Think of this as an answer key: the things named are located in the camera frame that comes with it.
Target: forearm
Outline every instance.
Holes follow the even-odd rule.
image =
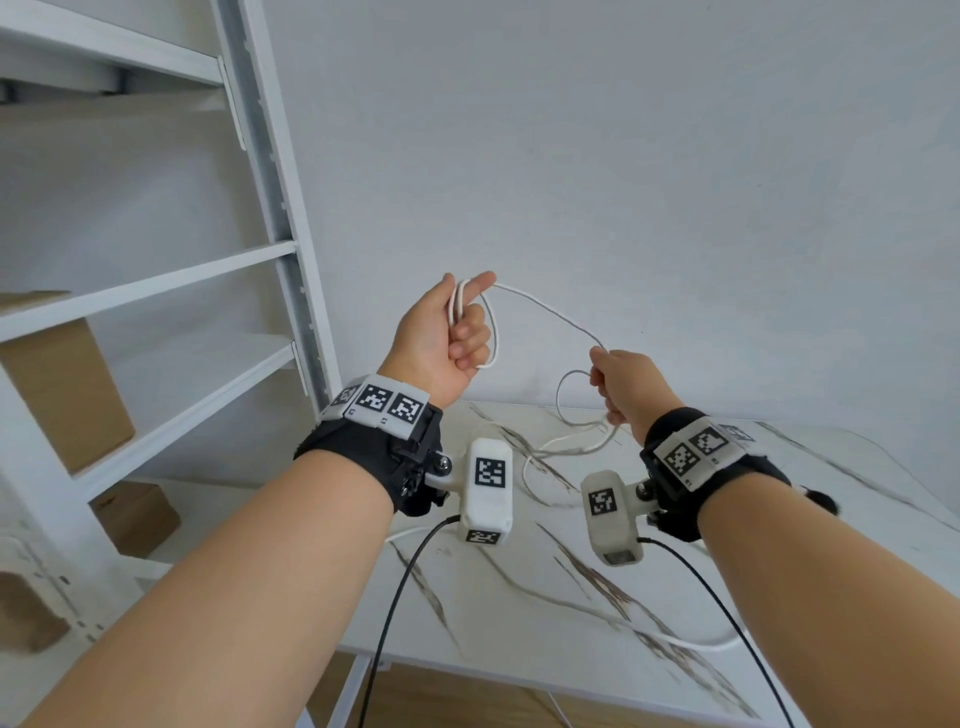
[[[956,724],[960,600],[764,475],[724,486],[698,523],[812,725]]]
[[[365,470],[306,453],[123,616],[25,728],[293,725],[392,515]]]

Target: hand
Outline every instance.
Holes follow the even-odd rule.
[[[629,424],[641,445],[660,415],[684,406],[645,354],[593,347],[590,361],[590,384],[607,401],[607,420],[612,425]]]
[[[444,409],[463,395],[476,376],[477,365],[490,356],[490,329],[479,303],[466,305],[496,281],[492,271],[481,273],[464,288],[464,318],[453,330],[446,320],[446,302],[456,289],[449,273],[423,294],[400,319],[394,345],[377,373],[413,384]]]

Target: person's left arm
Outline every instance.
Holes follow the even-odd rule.
[[[495,280],[465,291],[472,300]],[[440,408],[487,360],[470,306],[451,332],[444,279],[403,317],[379,373]],[[311,451],[177,564],[64,676],[23,728],[290,726],[347,629],[394,509],[367,471]]]

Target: person's right arm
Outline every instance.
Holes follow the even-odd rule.
[[[683,406],[649,357],[594,349],[590,358],[611,422],[629,423],[641,444]],[[697,523],[813,726],[960,725],[960,599],[766,475],[720,488]]]

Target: person's right hand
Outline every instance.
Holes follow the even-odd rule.
[[[612,425],[629,424],[641,445],[660,415],[684,406],[645,354],[593,347],[590,361],[590,384],[607,402],[607,420]]]

